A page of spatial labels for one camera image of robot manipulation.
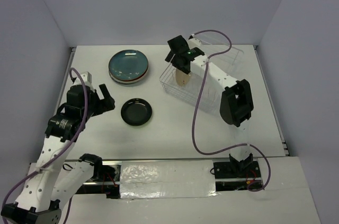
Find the beige brown-rimmed plate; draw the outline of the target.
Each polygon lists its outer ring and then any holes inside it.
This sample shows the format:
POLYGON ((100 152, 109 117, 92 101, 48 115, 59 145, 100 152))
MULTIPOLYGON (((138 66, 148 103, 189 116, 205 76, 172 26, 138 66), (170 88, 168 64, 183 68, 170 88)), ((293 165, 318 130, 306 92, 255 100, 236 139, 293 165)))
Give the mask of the beige brown-rimmed plate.
POLYGON ((179 69, 175 70, 175 81, 178 84, 178 86, 180 87, 185 86, 190 81, 190 78, 191 78, 190 73, 186 74, 179 69))

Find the red plate with teal flower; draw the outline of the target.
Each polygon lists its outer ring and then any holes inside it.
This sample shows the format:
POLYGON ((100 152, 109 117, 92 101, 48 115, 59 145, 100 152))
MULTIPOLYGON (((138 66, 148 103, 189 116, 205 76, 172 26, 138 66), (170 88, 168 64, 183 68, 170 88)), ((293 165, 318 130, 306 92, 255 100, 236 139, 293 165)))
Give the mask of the red plate with teal flower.
POLYGON ((146 76, 147 76, 146 74, 143 74, 142 76, 140 76, 140 77, 138 77, 138 78, 136 78, 136 79, 133 79, 133 80, 119 80, 119 79, 117 79, 117 78, 114 77, 114 76, 110 76, 110 77, 111 77, 111 79, 112 79, 113 81, 115 81, 115 82, 117 82, 117 83, 119 83, 119 84, 125 84, 125 85, 128 85, 128 84, 134 84, 134 83, 137 83, 137 82, 143 80, 144 78, 146 78, 146 76))

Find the black plate with white line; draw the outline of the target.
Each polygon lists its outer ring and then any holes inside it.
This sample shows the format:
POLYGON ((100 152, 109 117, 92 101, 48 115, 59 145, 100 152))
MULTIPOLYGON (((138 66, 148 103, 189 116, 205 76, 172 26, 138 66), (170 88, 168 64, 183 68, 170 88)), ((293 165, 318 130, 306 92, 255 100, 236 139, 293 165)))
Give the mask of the black plate with white line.
POLYGON ((121 118, 130 126, 142 126, 152 117, 153 109, 144 99, 132 98, 121 108, 121 118))

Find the teal glazed brown-rimmed plate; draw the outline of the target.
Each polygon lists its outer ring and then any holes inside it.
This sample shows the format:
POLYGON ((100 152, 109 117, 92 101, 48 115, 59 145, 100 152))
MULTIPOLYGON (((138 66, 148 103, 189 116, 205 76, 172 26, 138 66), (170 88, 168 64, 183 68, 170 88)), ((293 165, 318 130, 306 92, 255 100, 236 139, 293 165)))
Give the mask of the teal glazed brown-rimmed plate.
POLYGON ((113 55, 108 64, 108 71, 119 80, 131 80, 148 70, 149 62, 139 50, 121 50, 113 55))

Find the white plate with red back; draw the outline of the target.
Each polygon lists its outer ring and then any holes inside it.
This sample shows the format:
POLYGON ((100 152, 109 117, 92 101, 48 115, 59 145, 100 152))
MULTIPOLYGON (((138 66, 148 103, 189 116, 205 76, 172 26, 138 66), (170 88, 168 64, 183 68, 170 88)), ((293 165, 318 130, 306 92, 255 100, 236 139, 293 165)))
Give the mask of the white plate with red back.
POLYGON ((135 79, 131 79, 131 80, 119 80, 116 77, 114 77, 110 72, 109 72, 109 76, 111 77, 111 79, 117 83, 120 84, 133 84, 136 83, 138 81, 141 81, 142 79, 144 79, 146 77, 148 73, 148 70, 146 70, 141 76, 135 78, 135 79))

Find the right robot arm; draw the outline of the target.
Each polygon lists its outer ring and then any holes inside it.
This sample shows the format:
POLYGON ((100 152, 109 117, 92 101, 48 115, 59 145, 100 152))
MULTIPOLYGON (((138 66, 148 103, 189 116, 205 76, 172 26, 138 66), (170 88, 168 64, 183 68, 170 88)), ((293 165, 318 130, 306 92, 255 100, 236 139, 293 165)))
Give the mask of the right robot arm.
POLYGON ((225 50, 207 55, 201 49, 200 40, 195 36, 195 34, 192 34, 186 40, 182 35, 178 35, 168 40, 167 43, 170 51, 165 59, 166 62, 170 63, 180 72, 186 75, 195 74, 202 78, 191 125, 192 143, 195 150, 204 156, 212 156, 229 151, 230 171, 234 176, 242 177, 248 172, 249 166, 253 162, 251 146, 246 139, 246 125, 254 110, 251 85, 245 79, 239 80, 228 75, 211 61, 213 57, 231 51, 233 47, 231 42, 225 50), (213 152, 200 150, 195 139, 198 108, 206 81, 210 81, 220 95, 220 117, 230 126, 236 138, 240 139, 240 142, 233 146, 213 152))

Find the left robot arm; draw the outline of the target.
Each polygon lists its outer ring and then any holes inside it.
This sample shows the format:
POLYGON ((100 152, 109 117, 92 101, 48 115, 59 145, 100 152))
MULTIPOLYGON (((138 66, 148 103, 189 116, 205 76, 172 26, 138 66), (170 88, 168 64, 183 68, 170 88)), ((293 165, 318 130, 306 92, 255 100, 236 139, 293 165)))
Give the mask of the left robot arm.
POLYGON ((58 180, 64 162, 85 123, 91 117, 114 110, 115 103, 106 85, 99 86, 100 99, 89 84, 74 84, 66 102, 49 120, 35 170, 15 185, 24 185, 13 203, 3 202, 4 223, 59 223, 65 204, 87 180, 98 181, 104 174, 103 160, 93 154, 80 156, 74 168, 58 180))

